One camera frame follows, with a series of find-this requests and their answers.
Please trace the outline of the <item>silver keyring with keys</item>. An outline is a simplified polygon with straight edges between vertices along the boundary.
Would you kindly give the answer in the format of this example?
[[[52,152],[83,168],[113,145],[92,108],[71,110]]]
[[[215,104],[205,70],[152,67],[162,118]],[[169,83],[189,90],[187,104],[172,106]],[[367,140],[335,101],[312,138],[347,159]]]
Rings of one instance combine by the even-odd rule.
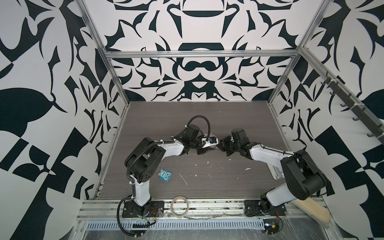
[[[213,149],[221,149],[221,143],[219,140],[216,140],[215,142],[208,142],[207,148],[213,148]]]

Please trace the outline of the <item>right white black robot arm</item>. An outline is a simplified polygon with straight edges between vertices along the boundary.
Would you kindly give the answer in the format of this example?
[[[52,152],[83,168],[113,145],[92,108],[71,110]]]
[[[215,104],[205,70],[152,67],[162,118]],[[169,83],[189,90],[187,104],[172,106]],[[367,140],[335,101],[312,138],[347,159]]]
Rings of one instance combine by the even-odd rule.
[[[263,212],[293,200],[304,201],[323,188],[328,179],[310,155],[300,150],[287,152],[250,142],[245,130],[235,129],[231,136],[219,140],[218,147],[227,156],[239,153],[244,158],[272,165],[283,171],[285,183],[261,196]]]

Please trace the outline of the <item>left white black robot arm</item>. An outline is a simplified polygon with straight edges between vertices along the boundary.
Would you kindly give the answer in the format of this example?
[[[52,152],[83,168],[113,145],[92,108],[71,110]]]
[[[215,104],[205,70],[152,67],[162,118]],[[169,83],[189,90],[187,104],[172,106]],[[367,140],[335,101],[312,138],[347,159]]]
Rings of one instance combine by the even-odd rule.
[[[189,150],[202,152],[212,142],[210,133],[202,134],[196,125],[187,126],[183,133],[169,141],[144,138],[125,160],[126,176],[133,188],[133,202],[143,207],[151,201],[150,179],[161,161],[187,154]]]

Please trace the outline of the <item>blue owl eraser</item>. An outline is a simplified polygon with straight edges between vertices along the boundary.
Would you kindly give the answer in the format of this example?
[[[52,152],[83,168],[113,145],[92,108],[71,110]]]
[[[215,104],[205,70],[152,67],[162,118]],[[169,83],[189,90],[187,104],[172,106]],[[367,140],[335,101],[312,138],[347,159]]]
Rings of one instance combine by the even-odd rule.
[[[172,177],[172,173],[169,172],[168,170],[161,169],[160,172],[158,173],[158,176],[161,180],[168,182]]]

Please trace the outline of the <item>clear tape roll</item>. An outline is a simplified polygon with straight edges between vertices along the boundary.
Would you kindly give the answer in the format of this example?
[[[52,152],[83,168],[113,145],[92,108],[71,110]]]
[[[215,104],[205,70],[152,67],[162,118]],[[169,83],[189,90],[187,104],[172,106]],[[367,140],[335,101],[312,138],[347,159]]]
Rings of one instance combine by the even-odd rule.
[[[178,219],[184,218],[190,209],[190,203],[187,198],[183,196],[175,197],[170,204],[171,214]]]

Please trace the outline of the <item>green circuit board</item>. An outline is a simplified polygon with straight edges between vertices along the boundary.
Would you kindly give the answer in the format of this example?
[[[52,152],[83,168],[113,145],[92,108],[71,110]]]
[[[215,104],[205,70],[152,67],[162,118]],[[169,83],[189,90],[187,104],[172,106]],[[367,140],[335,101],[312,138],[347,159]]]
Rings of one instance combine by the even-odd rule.
[[[262,232],[267,235],[275,235],[279,233],[284,226],[283,221],[279,217],[275,219],[263,219],[263,222],[264,230],[262,230]]]

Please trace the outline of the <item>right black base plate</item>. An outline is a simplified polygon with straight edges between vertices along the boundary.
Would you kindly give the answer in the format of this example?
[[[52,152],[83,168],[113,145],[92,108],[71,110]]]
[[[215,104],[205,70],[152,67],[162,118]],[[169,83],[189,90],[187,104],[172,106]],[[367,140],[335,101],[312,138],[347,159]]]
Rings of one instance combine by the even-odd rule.
[[[245,200],[244,206],[246,217],[285,216],[287,211],[284,204],[272,206],[266,200]]]

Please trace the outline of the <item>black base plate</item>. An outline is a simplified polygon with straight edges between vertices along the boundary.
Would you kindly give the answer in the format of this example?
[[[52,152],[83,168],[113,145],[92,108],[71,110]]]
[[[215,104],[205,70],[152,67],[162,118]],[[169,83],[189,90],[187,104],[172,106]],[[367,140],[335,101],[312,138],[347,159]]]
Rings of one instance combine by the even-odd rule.
[[[123,218],[156,217],[164,213],[164,201],[149,201],[144,206],[139,206],[134,201],[126,201],[123,207]]]
[[[285,216],[287,211],[284,204],[272,206],[266,200],[245,200],[244,206],[246,217]]]

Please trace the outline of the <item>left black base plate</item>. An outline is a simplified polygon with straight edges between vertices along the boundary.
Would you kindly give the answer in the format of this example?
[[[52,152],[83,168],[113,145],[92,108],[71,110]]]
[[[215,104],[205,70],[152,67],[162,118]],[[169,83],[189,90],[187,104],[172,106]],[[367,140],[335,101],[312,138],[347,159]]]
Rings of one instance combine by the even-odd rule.
[[[164,201],[149,201],[144,206],[139,206],[134,201],[126,201],[123,207],[123,218],[156,217],[164,213]]]

